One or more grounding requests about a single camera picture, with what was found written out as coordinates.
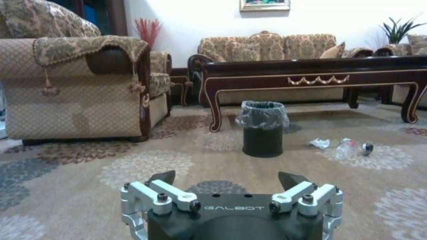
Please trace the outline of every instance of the crushed plastic bottle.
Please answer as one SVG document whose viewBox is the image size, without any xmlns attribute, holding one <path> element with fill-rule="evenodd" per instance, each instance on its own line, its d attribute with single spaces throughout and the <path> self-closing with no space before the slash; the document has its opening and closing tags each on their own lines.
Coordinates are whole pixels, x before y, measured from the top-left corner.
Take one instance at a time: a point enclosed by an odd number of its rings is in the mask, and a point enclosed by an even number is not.
<svg viewBox="0 0 427 240">
<path fill-rule="evenodd" d="M 344 138 L 336 148 L 335 158 L 338 160 L 351 159 L 358 155 L 360 152 L 359 150 L 356 141 L 350 138 Z"/>
</svg>

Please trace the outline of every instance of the black screw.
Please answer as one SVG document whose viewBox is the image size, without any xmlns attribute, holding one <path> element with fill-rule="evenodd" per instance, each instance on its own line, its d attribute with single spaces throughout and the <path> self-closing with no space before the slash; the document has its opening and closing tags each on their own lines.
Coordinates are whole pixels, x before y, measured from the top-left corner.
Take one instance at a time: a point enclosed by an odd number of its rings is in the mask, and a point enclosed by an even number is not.
<svg viewBox="0 0 427 240">
<path fill-rule="evenodd" d="M 191 213 L 198 213 L 202 208 L 202 203 L 198 200 L 191 201 L 190 203 L 190 211 Z"/>
<path fill-rule="evenodd" d="M 268 204 L 270 211 L 276 214 L 280 212 L 280 205 L 275 201 Z"/>
<path fill-rule="evenodd" d="M 314 203 L 314 196 L 311 194 L 304 194 L 302 196 L 302 200 L 306 204 L 312 204 Z"/>
<path fill-rule="evenodd" d="M 165 202 L 168 200 L 168 195 L 165 195 L 163 192 L 157 194 L 157 201 Z"/>
</svg>

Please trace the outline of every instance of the trash can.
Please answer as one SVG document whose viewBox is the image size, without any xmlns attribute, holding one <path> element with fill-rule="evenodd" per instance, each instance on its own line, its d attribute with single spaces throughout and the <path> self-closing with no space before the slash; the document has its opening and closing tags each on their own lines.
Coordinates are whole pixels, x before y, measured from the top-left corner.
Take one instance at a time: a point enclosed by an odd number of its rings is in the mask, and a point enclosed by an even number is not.
<svg viewBox="0 0 427 240">
<path fill-rule="evenodd" d="M 283 153 L 283 129 L 290 126 L 286 106 L 271 101 L 244 101 L 235 122 L 243 127 L 243 152 L 258 158 Z"/>
</svg>

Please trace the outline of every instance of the picture frame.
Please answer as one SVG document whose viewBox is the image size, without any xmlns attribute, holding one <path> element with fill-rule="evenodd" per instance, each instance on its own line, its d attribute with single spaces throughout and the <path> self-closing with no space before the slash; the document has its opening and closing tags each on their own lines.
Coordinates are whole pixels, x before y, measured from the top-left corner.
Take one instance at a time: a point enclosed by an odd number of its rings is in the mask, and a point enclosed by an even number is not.
<svg viewBox="0 0 427 240">
<path fill-rule="evenodd" d="M 239 0 L 240 12 L 288 11 L 291 0 Z"/>
</svg>

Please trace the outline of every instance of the coffee table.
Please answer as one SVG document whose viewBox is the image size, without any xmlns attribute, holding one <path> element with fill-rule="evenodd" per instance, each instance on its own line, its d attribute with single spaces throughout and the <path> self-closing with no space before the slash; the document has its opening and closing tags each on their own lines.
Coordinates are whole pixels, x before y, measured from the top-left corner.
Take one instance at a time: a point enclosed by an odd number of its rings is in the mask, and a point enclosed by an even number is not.
<svg viewBox="0 0 427 240">
<path fill-rule="evenodd" d="M 220 92 L 351 88 L 348 106 L 355 109 L 359 87 L 392 85 L 410 86 L 400 115 L 414 124 L 427 89 L 427 55 L 208 63 L 202 87 L 212 113 L 210 131 L 222 128 Z"/>
</svg>

